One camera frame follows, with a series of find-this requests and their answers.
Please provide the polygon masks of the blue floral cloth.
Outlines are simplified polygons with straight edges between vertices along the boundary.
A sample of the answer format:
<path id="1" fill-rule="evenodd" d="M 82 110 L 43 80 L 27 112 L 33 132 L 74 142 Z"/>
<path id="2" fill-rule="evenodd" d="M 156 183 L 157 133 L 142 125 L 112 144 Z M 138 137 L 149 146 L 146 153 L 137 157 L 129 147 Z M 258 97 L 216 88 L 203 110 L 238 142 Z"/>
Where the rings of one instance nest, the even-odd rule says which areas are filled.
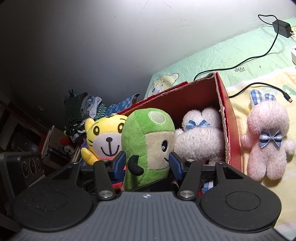
<path id="1" fill-rule="evenodd" d="M 137 102 L 137 98 L 140 96 L 140 93 L 134 94 L 124 100 L 122 100 L 119 103 L 112 104 L 107 108 L 107 111 L 105 113 L 106 116 L 110 116 L 112 114 L 119 113 L 129 107 L 131 107 L 133 104 Z"/>

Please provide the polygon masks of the black speaker device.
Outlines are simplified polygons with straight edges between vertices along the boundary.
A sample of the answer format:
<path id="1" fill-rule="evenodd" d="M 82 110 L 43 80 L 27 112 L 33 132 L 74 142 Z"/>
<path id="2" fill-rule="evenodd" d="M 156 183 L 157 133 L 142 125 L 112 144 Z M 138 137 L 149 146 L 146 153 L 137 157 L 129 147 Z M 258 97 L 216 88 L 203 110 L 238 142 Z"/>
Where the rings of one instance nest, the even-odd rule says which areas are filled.
<path id="1" fill-rule="evenodd" d="M 1 153 L 1 179 L 9 201 L 44 178 L 40 154 L 31 152 Z"/>

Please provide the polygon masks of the yellow tiger plush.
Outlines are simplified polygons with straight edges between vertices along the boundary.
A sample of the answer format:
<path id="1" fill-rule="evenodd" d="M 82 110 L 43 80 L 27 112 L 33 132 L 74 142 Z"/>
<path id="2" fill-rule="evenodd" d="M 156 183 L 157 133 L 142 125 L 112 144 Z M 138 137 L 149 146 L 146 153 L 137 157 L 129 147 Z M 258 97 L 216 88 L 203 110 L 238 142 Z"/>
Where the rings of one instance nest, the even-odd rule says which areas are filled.
<path id="1" fill-rule="evenodd" d="M 127 116 L 114 114 L 98 119 L 88 118 L 84 127 L 87 148 L 81 148 L 81 156 L 87 165 L 96 161 L 113 160 L 122 150 L 121 133 Z"/>

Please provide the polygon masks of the pastel baby blanket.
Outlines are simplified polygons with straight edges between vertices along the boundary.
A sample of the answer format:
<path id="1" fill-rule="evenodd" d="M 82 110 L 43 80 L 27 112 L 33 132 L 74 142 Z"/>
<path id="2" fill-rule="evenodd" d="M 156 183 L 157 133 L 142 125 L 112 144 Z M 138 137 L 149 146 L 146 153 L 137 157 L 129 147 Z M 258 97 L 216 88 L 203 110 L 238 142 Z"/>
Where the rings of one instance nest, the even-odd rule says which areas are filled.
<path id="1" fill-rule="evenodd" d="M 200 75 L 218 74 L 235 114 L 239 168 L 280 198 L 275 229 L 285 235 L 287 229 L 295 229 L 295 68 L 285 72 L 278 67 L 288 61 L 284 52 L 290 49 L 278 38 L 280 25 L 273 17 L 253 36 L 245 34 L 236 43 L 191 57 L 163 74 L 165 84 L 158 77 L 152 80 L 147 97 Z"/>

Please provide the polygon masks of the red cardboard box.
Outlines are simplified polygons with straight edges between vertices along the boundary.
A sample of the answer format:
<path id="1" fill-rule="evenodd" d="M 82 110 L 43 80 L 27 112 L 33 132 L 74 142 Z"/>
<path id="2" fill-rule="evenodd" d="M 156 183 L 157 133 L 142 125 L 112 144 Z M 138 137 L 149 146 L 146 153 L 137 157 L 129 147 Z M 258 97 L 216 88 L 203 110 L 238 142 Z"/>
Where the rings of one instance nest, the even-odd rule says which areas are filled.
<path id="1" fill-rule="evenodd" d="M 158 108 L 168 113 L 176 129 L 174 152 L 183 159 L 213 165 L 226 161 L 242 170 L 235 113 L 218 73 L 183 82 L 123 109 Z"/>

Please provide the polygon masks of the green plush toy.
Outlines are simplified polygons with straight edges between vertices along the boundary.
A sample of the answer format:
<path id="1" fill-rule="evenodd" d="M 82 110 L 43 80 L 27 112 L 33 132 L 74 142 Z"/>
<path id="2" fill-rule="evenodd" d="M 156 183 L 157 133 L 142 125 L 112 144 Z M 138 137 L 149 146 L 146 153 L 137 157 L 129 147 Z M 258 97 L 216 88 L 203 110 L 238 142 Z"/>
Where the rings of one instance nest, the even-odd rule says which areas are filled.
<path id="1" fill-rule="evenodd" d="M 167 178 L 175 140 L 174 122 L 165 111 L 145 108 L 132 112 L 121 134 L 126 154 L 123 189 L 130 191 Z"/>

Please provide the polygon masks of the black power adapter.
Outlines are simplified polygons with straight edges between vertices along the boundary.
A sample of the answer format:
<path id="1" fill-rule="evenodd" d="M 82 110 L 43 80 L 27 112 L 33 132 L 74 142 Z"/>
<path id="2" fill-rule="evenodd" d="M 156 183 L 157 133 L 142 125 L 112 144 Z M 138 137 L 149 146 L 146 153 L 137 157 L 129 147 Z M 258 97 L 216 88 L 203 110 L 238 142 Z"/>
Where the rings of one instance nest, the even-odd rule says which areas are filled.
<path id="1" fill-rule="evenodd" d="M 286 38 L 290 38 L 293 35 L 292 28 L 289 23 L 282 20 L 275 20 L 273 23 L 274 31 Z"/>

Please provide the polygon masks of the pile of clothes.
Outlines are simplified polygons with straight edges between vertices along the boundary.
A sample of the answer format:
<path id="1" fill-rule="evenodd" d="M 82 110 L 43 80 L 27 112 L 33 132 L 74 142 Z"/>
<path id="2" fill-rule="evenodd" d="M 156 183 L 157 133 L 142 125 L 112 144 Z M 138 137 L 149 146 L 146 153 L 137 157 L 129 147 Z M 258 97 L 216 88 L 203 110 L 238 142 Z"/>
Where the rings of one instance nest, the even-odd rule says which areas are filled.
<path id="1" fill-rule="evenodd" d="M 107 107 L 98 96 L 89 95 L 87 92 L 76 95 L 69 90 L 69 95 L 64 98 L 66 109 L 64 134 L 74 144 L 80 143 L 86 136 L 84 124 L 88 118 L 94 121 L 105 117 Z"/>

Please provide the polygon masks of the white bunny plush blue bow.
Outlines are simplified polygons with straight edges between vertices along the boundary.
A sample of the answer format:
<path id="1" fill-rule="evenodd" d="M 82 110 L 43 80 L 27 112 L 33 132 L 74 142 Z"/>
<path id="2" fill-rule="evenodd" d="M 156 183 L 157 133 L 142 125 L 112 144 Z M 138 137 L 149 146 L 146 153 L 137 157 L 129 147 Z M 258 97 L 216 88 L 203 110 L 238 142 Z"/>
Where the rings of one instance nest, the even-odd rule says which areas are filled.
<path id="1" fill-rule="evenodd" d="M 188 111 L 175 135 L 174 152 L 185 160 L 214 166 L 225 159 L 222 119 L 213 107 Z"/>

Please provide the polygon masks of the white blue power strip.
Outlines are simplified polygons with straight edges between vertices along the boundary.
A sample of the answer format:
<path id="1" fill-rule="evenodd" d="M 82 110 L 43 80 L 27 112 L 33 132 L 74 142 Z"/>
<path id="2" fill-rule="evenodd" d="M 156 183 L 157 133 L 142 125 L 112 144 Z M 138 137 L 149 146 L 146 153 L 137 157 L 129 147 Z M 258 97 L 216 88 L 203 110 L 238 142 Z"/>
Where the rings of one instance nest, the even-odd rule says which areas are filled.
<path id="1" fill-rule="evenodd" d="M 296 47 L 292 47 L 291 57 L 292 57 L 292 62 L 294 63 L 294 65 L 296 65 Z"/>

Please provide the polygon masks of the pink bunny plush blue bow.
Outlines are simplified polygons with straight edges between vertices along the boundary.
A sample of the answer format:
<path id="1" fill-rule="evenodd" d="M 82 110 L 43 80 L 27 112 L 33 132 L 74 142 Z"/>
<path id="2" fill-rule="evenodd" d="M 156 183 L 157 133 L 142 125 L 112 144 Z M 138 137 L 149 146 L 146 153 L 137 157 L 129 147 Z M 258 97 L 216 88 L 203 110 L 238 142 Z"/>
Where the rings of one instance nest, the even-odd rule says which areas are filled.
<path id="1" fill-rule="evenodd" d="M 290 119 L 275 96 L 262 94 L 254 89 L 250 92 L 252 108 L 247 116 L 247 133 L 240 142 L 250 149 L 247 174 L 260 181 L 265 176 L 270 180 L 283 177 L 287 166 L 287 155 L 295 154 L 295 141 L 287 139 Z"/>

